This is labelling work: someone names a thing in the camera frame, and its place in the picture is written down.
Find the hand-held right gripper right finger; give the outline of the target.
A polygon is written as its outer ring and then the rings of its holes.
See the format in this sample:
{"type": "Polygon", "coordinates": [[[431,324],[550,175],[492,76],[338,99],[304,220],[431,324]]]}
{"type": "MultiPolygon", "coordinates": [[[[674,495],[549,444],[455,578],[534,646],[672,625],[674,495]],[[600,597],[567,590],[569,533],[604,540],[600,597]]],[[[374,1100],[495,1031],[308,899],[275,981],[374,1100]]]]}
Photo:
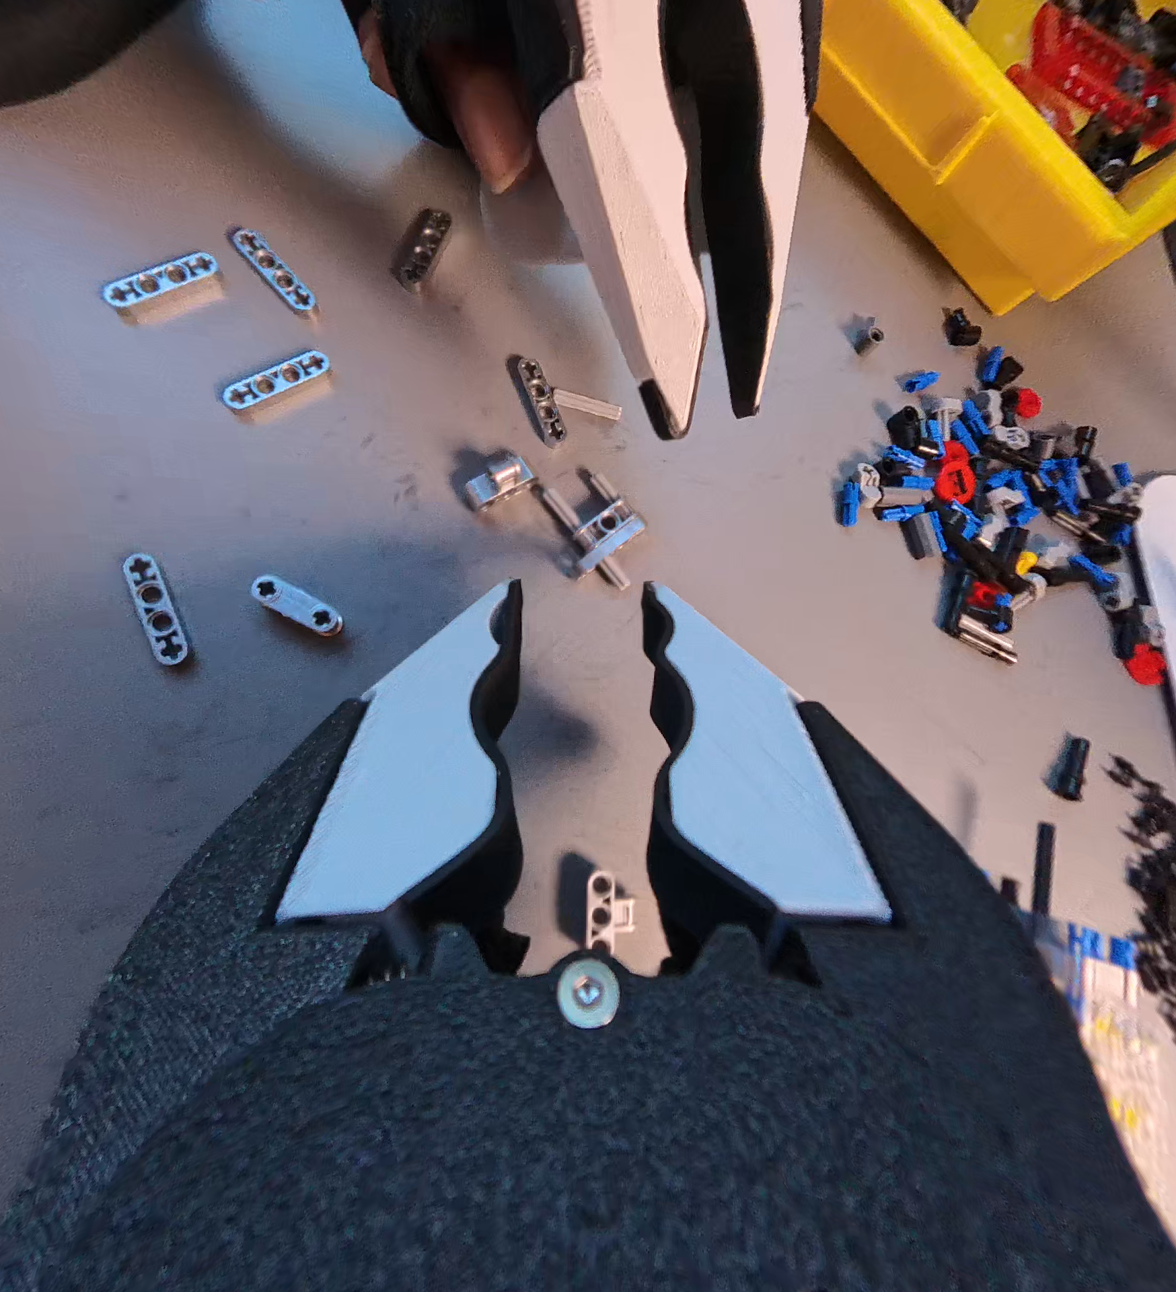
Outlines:
{"type": "Polygon", "coordinates": [[[778,962],[802,925],[889,926],[893,906],[804,719],[802,696],[669,587],[642,593],[667,754],[646,871],[671,962],[739,926],[778,962]]]}

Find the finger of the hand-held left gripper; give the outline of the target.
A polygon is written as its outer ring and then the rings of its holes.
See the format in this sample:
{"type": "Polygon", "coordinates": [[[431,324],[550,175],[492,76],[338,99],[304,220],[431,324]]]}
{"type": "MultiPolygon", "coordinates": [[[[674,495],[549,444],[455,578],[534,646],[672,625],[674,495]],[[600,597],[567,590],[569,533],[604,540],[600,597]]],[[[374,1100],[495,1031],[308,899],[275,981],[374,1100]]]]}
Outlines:
{"type": "Polygon", "coordinates": [[[707,339],[687,227],[688,164],[661,3],[562,3],[580,63],[539,113],[539,148],[657,436],[690,429],[707,339]]]}
{"type": "Polygon", "coordinates": [[[813,109],[810,2],[667,4],[667,75],[695,114],[699,206],[732,411],[759,412],[813,109]]]}

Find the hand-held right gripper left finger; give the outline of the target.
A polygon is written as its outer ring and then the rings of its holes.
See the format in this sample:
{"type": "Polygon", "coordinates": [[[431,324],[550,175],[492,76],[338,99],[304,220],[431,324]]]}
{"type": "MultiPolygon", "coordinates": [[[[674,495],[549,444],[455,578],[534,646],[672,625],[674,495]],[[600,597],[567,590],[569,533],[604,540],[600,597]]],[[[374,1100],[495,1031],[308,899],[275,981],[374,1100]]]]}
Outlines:
{"type": "Polygon", "coordinates": [[[275,906],[282,925],[506,937],[522,873],[511,769],[522,585],[500,583],[375,682],[275,906]]]}

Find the grey cross connector with axles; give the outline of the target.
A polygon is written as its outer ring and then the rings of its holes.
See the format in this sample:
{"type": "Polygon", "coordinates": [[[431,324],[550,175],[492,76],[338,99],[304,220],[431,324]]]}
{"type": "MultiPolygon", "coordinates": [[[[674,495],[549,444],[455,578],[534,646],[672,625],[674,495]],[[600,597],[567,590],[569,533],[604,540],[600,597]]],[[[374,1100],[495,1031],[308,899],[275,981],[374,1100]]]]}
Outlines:
{"type": "Polygon", "coordinates": [[[619,566],[618,553],[644,534],[646,522],[604,476],[587,468],[580,476],[600,501],[600,509],[572,532],[579,551],[572,571],[576,579],[596,574],[614,590],[626,591],[630,579],[619,566]]]}

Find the grey desk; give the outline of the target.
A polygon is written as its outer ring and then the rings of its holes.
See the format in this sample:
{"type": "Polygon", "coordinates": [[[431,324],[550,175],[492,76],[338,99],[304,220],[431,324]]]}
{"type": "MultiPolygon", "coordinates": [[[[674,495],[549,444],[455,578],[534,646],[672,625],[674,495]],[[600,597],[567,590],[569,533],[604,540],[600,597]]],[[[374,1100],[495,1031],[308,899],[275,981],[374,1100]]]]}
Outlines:
{"type": "Polygon", "coordinates": [[[690,436],[655,436],[583,267],[508,231],[458,156],[419,144],[370,84],[339,3],[190,3],[69,93],[0,110],[0,1215],[81,1021],[163,888],[331,709],[480,594],[525,590],[520,693],[503,738],[526,848],[512,925],[527,974],[577,937],[584,864],[637,895],[621,944],[665,952],[645,842],[667,751],[648,708],[645,581],[668,585],[825,704],[993,877],[1027,887],[1057,829],[1053,907],[1136,924],[1118,754],[1176,800],[1165,694],[1113,658],[1091,595],[1018,625],[1018,665],[934,623],[935,568],[875,524],[840,528],[842,469],[884,441],[896,376],[966,354],[962,305],[1027,366],[1049,425],[1094,425],[1110,461],[1176,473],[1176,282],[1159,240],[1054,305],[985,319],[931,244],[814,121],[760,414],[733,418],[716,331],[690,436]],[[390,263],[420,209],[453,232],[419,295],[390,263]],[[317,299],[294,315],[229,242],[263,235],[317,299]],[[203,251],[220,273],[132,313],[99,289],[203,251]],[[856,356],[874,316],[884,343],[856,356]],[[331,377],[226,411],[241,376],[305,350],[331,377]],[[508,370],[618,404],[562,411],[552,449],[508,370]],[[522,456],[531,491],[476,513],[465,486],[522,456]],[[613,483],[646,522],[630,589],[576,579],[580,522],[613,483]],[[147,553],[191,640],[161,667],[122,563],[147,553]],[[259,605],[274,574],[344,620],[320,638],[259,605]],[[1045,784],[1066,735],[1092,750],[1080,803],[1045,784]]]}

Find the person's left hand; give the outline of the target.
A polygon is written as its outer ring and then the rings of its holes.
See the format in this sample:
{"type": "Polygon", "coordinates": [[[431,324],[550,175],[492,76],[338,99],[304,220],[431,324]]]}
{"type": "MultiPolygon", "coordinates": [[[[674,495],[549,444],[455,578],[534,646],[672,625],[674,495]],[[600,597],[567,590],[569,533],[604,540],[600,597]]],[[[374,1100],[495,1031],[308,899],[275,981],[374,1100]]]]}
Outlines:
{"type": "Polygon", "coordinates": [[[484,185],[496,196],[520,186],[535,160],[535,128],[515,76],[489,63],[465,64],[453,116],[484,185]]]}

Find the yellow plastic bin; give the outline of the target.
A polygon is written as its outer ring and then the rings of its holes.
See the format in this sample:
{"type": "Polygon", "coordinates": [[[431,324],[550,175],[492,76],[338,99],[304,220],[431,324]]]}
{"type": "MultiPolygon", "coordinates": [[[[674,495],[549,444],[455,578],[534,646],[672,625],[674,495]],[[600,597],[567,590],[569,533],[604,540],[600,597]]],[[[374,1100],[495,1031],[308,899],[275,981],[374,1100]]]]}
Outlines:
{"type": "Polygon", "coordinates": [[[1122,198],[1008,79],[1039,3],[824,4],[817,113],[993,313],[1056,301],[1176,221],[1176,155],[1122,198]]]}

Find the grey connector with pin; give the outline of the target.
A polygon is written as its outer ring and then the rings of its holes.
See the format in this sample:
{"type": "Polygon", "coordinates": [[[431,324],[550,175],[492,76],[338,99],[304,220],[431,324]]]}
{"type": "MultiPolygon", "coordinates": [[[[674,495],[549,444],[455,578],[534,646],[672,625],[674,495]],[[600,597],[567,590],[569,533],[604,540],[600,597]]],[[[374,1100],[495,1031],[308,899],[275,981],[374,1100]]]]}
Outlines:
{"type": "Polygon", "coordinates": [[[436,265],[453,232],[451,213],[426,206],[408,224],[390,263],[396,282],[411,295],[419,295],[435,274],[436,265]]]}

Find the short thin grey toy beam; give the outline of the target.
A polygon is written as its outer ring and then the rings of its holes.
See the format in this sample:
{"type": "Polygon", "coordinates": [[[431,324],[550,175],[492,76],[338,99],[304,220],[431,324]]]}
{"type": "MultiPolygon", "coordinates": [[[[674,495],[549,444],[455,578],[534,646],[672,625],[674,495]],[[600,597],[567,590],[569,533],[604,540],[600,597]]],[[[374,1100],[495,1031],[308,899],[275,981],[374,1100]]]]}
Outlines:
{"type": "Polygon", "coordinates": [[[344,629],[344,620],[335,606],[274,574],[255,578],[251,595],[274,614],[320,638],[336,638],[344,629]]]}

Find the black toy pin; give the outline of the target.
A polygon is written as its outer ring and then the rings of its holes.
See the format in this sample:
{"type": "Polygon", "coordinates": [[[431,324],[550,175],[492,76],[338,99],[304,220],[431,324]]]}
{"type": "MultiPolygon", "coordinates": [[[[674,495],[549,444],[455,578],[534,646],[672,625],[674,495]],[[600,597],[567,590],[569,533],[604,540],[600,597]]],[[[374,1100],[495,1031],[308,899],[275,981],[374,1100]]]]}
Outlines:
{"type": "Polygon", "coordinates": [[[1046,787],[1056,797],[1069,803],[1083,802],[1091,750],[1089,739],[1065,736],[1045,778],[1046,787]]]}

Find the heap of black toy parts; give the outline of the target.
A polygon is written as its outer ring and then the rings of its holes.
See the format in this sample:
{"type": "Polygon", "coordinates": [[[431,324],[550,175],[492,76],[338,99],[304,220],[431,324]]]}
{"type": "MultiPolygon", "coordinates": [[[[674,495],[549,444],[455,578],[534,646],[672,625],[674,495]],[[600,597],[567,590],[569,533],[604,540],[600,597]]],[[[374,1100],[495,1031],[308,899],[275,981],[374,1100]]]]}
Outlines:
{"type": "MultiPolygon", "coordinates": [[[[1160,3],[1149,6],[1134,2],[1053,3],[1071,7],[1079,15],[1104,29],[1115,29],[1122,41],[1138,37],[1138,46],[1149,49],[1156,64],[1176,79],[1176,8],[1160,3]]],[[[1043,4],[1046,3],[1019,3],[1018,17],[1027,19],[1029,23],[1011,27],[1008,33],[996,36],[992,56],[1003,67],[1004,75],[1011,65],[1026,61],[1030,50],[1033,21],[1043,4]]],[[[1113,130],[1096,118],[1085,118],[1079,110],[1073,111],[1073,133],[1064,136],[1057,130],[1053,114],[1038,110],[1030,102],[1029,105],[1076,154],[1080,163],[1087,167],[1095,179],[1117,197],[1133,182],[1176,156],[1176,139],[1159,149],[1148,148],[1136,133],[1113,130]]]]}

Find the pile of mixed toy parts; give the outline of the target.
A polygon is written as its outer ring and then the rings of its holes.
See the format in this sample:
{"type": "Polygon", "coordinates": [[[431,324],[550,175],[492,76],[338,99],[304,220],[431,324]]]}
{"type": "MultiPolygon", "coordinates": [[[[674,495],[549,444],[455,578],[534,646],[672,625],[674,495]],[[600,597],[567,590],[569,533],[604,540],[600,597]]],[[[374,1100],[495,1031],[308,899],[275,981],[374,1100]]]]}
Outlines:
{"type": "Polygon", "coordinates": [[[884,441],[835,492],[837,524],[870,521],[936,566],[935,627],[970,654],[1015,667],[1019,619],[1081,589],[1126,675],[1161,688],[1161,623],[1137,576],[1142,484],[1099,454],[1096,426],[1039,425],[1045,400],[1016,354],[966,350],[977,364],[959,393],[938,369],[896,376],[884,441]]]}

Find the toy engine model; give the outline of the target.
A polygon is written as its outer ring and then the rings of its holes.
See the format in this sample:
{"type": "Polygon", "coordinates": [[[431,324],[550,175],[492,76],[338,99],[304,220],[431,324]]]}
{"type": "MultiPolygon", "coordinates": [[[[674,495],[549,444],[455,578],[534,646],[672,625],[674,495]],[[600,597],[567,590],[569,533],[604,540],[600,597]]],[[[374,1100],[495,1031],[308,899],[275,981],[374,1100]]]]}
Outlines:
{"type": "Polygon", "coordinates": [[[1031,911],[1016,915],[1073,1014],[1134,1170],[1156,1187],[1165,1142],[1161,1052],[1141,1009],[1134,943],[1031,911]]]}

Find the grey bracket toy connector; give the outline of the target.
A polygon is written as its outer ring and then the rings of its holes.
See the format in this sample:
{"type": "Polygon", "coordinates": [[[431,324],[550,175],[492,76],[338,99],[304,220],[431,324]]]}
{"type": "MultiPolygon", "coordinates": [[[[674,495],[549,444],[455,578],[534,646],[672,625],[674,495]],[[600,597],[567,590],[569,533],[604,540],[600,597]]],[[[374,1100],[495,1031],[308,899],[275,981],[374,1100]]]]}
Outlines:
{"type": "Polygon", "coordinates": [[[614,957],[618,938],[632,934],[634,929],[634,898],[621,895],[613,872],[594,869],[585,886],[585,949],[598,956],[614,957]]]}

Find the red toy frame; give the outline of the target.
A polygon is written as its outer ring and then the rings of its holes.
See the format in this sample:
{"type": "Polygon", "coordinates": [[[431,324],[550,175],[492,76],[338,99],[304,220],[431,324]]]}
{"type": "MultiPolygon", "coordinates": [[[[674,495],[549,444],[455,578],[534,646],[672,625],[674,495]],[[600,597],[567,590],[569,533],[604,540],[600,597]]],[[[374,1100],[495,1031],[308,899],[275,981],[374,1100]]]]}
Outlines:
{"type": "Polygon", "coordinates": [[[1064,136],[1073,133],[1079,110],[1159,149],[1176,139],[1176,79],[1138,42],[1046,3],[1033,21],[1026,61],[1005,75],[1034,107],[1053,114],[1064,136]]]}

